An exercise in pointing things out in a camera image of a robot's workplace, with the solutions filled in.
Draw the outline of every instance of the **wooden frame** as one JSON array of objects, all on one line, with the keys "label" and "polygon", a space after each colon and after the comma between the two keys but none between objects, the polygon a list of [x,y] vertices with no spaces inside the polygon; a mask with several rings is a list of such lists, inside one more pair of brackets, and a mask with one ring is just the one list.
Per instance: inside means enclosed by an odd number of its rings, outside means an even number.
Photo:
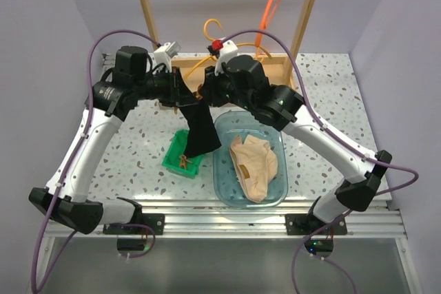
[{"label": "wooden frame", "polygon": [[[154,22],[154,17],[152,9],[150,6],[150,0],[139,0],[141,2],[141,7],[143,9],[145,22],[151,37],[156,40],[158,38],[158,32],[156,31],[156,25]],[[304,0],[302,5],[302,10],[298,18],[296,31],[294,33],[294,38],[291,43],[291,54],[294,58],[297,57],[298,51],[300,49],[300,44],[302,43],[303,36],[308,24],[309,17],[312,12],[315,0]],[[179,58],[173,59],[172,64],[179,66],[181,68],[181,73],[184,75],[188,70],[190,70],[200,58]],[[203,82],[204,78],[204,68],[208,65],[213,65],[213,61],[207,61],[199,68],[197,68],[192,75],[186,81],[187,86],[192,90],[196,90],[199,84]],[[263,66],[265,68],[265,73],[272,84],[285,84],[290,85],[295,88],[296,82],[293,80],[292,64],[287,56],[274,55],[272,59],[266,58],[263,61]]]}]

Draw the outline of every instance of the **black mounting bracket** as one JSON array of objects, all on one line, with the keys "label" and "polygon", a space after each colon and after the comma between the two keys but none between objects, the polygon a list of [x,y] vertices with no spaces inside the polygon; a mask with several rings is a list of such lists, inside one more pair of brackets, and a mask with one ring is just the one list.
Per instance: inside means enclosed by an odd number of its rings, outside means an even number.
[{"label": "black mounting bracket", "polygon": [[[163,213],[143,213],[142,221],[139,224],[150,227],[155,235],[164,233],[165,215]],[[144,234],[145,230],[140,227],[121,227],[117,224],[104,225],[104,234],[109,235],[134,235]]]},{"label": "black mounting bracket", "polygon": [[[287,227],[287,235],[308,235],[312,231],[299,224],[307,224],[306,213],[288,213],[285,215],[285,226]],[[340,222],[332,226],[334,235],[347,235],[346,220],[343,218]],[[327,235],[328,230],[324,230],[319,235]]]}]

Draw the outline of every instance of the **transparent blue tub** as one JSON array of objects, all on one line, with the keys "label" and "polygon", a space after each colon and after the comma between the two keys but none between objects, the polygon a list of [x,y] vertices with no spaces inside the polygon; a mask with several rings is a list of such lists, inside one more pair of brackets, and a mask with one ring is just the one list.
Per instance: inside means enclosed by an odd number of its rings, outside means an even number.
[{"label": "transparent blue tub", "polygon": [[[213,153],[214,191],[219,200],[236,208],[273,207],[281,203],[288,193],[287,163],[280,132],[260,124],[249,112],[227,112],[214,122],[222,146]],[[229,147],[235,137],[242,141],[248,134],[269,141],[277,155],[278,169],[274,179],[268,184],[267,197],[261,203],[248,200],[236,176]]]}]

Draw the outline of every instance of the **gray floor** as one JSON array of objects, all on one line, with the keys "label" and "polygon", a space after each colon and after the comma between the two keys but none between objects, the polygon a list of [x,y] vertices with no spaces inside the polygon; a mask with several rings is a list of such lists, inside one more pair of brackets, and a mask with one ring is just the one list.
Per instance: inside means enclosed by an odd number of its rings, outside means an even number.
[{"label": "gray floor", "polygon": [[[298,243],[159,238],[150,254],[126,263],[117,259],[115,239],[77,238],[43,293],[293,293],[290,266]],[[331,257],[350,272],[360,294],[409,293],[394,240],[338,240]],[[353,293],[339,270],[306,254],[296,271],[302,293]]]}]

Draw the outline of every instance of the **brown label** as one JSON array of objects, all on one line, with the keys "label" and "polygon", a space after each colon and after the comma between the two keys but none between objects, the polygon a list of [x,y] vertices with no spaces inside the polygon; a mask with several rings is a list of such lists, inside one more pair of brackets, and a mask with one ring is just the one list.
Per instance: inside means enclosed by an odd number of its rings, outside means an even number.
[{"label": "brown label", "polygon": [[246,166],[244,165],[239,165],[240,170],[242,171],[243,176],[245,177],[245,179],[249,178],[249,172],[248,169],[246,168]]}]

